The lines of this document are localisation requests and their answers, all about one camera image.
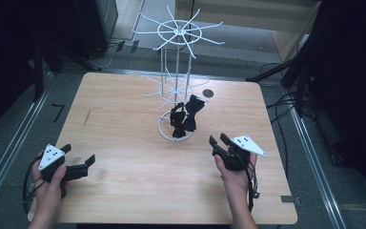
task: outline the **hand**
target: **hand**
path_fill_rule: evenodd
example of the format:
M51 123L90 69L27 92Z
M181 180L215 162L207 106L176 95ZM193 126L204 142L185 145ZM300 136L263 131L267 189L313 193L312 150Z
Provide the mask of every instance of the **hand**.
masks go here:
M214 156L216 168L218 168L221 173L221 178L224 181L225 190L229 196L237 196L246 198L249 190L249 180L246 176L246 172L244 170L235 172L230 171L225 168L224 161L219 155ZM253 178L252 168L256 166L257 154L250 155L250 163L248 171Z
M250 155L250 168L255 167L257 155ZM246 199L249 190L249 180L245 170L230 171L225 168L224 161L219 155L214 156L216 168L221 172L221 178L224 181L225 191L227 192L228 203L230 204L231 213L234 221L234 228L257 228L251 212L248 209L248 201Z
M36 190L37 210L29 228L52 228L61 213L60 182L67 171L67 166L64 164L59 166L52 176L51 182L44 182L40 178L39 164L40 160L37 160L32 166L34 186L41 186Z

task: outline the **finger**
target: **finger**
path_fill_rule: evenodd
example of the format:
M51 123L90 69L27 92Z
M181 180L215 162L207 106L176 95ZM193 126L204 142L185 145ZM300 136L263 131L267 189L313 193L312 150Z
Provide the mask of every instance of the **finger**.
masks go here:
M253 169L256 167L256 162L257 162L257 154L251 154L250 155L250 160L249 160L249 168Z
M221 172L221 174L223 174L226 169L224 161L222 160L221 156L215 155L213 159L215 161L216 168L219 170L219 172Z
M37 160L34 162L34 164L32 165L31 167L31 172L32 172L32 176L34 178L34 180L37 180L41 177L41 172L40 170L38 169L38 166L40 165L40 161L41 159Z
M66 172L67 172L67 166L65 166L64 164L60 165L55 171L54 175L52 176L51 185L54 187L59 186Z

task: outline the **black bow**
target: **black bow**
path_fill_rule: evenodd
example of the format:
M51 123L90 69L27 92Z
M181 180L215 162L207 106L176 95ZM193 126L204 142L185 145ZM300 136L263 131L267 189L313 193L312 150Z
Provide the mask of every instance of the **black bow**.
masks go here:
M194 116L197 112L203 109L205 102L192 94L189 102L186 103L186 111L189 114L183 122L183 127L188 132L193 132L196 129Z
M183 110L184 103L178 103L171 110L171 126L174 126L173 137L182 137L186 135L186 132L183 128L183 119L186 116L186 113Z

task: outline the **black curtain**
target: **black curtain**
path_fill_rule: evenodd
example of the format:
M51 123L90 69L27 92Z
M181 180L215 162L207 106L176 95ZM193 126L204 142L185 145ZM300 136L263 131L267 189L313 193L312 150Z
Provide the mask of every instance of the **black curtain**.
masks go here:
M307 58L311 89L341 139L333 148L366 176L366 1L322 1L338 8Z
M33 57L22 1L0 0L0 117L33 82Z

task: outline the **white tag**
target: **white tag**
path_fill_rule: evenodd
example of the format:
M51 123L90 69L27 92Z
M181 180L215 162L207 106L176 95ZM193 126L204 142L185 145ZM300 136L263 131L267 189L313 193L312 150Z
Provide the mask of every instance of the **white tag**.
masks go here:
M231 141L242 150L246 150L260 156L267 155L248 135L233 137L231 138Z
M43 153L43 157L41 158L40 165L38 169L44 170L49 165L53 164L58 158L63 156L65 153L62 152L60 149L57 149L50 144L47 145L46 150Z

